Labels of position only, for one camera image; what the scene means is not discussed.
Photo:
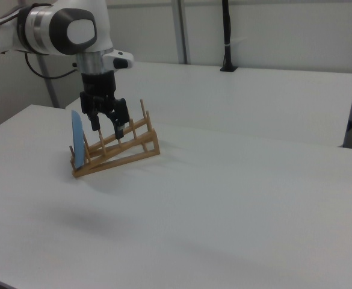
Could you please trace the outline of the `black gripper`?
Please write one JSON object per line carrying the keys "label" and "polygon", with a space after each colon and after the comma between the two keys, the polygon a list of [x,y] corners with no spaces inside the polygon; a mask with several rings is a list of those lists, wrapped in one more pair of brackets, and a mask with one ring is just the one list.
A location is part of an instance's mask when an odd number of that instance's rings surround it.
{"label": "black gripper", "polygon": [[124,98],[115,99],[114,72],[81,74],[84,90],[80,93],[81,110],[88,115],[93,131],[100,130],[98,113],[108,114],[117,140],[124,136],[123,129],[129,122],[129,111]]}

